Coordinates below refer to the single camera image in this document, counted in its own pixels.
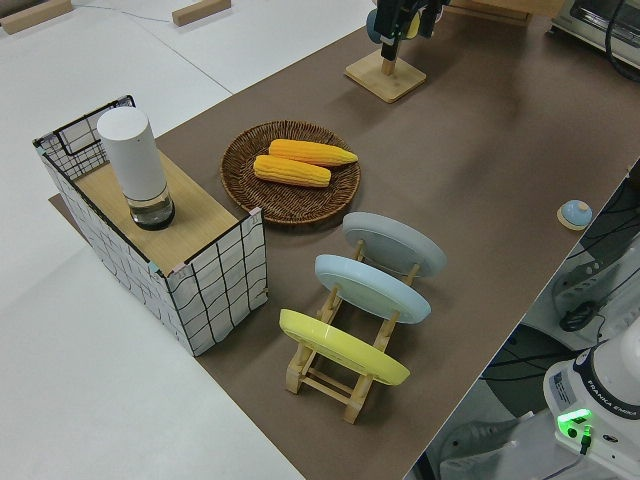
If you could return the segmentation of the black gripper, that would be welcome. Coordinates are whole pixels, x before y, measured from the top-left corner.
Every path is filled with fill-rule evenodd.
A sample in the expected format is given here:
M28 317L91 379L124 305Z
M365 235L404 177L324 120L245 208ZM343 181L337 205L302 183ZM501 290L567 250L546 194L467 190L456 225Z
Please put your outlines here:
M411 22L415 14L414 5L415 1L410 0L379 0L376 3L375 31L383 42L381 56L385 60L396 60L399 42L393 41L402 36L404 26ZM442 8L441 0L428 0L425 3L419 24L420 36L432 37L435 24L442 14Z

